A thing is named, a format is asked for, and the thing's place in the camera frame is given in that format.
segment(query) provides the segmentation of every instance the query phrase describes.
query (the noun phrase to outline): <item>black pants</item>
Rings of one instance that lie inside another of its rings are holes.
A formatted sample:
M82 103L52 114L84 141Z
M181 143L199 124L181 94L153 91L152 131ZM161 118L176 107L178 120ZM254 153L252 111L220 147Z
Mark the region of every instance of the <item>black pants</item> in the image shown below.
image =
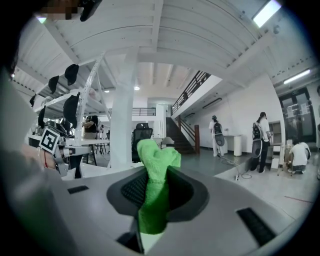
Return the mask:
M266 166L266 159L268 154L268 147L269 147L269 141L262 140L262 150L261 150L261 159L260 159L260 169L259 172L263 172L265 166ZM257 169L259 163L259 157L254 158L251 163L251 171L254 171Z

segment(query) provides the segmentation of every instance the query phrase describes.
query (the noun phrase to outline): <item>stair railing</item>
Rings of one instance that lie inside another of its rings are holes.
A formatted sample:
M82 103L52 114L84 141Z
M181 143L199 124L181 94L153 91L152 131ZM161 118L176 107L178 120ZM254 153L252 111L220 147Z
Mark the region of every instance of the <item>stair railing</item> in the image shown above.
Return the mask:
M194 126L194 129L190 127L184 120L181 119L180 115L176 118L178 121L178 127L181 131L183 128L185 132L189 135L189 137L193 140L194 142L194 147L195 147L195 152L197 154L200 154L200 133L199 133L199 125L196 124Z

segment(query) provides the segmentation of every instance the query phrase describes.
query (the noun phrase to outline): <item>wooden newel post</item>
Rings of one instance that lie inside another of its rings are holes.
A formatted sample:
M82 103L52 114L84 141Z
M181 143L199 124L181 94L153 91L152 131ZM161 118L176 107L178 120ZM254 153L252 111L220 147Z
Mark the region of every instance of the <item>wooden newel post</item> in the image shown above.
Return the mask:
M195 137L195 152L197 154L200 154L200 133L199 133L198 124L194 126L194 137Z
M180 117L180 115L178 115L178 127L179 127L179 130L181 131L181 117Z

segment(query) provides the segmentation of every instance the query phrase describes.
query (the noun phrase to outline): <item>black and white square tag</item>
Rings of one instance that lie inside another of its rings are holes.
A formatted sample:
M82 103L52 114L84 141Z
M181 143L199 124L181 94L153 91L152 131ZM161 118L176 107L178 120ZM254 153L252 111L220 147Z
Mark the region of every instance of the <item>black and white square tag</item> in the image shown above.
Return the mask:
M60 139L60 134L54 132L53 130L46 128L43 132L41 141L39 143L39 147L44 149L45 151L54 154L56 151L56 147L58 141Z

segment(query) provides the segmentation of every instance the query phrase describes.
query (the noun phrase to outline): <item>white pants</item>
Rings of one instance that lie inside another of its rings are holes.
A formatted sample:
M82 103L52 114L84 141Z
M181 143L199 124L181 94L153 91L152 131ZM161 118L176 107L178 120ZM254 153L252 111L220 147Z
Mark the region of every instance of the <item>white pants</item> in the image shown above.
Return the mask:
M216 157L218 155L218 148L220 155L223 157L225 155L223 148L217 145L215 135L212 134L212 147L213 147L213 156Z

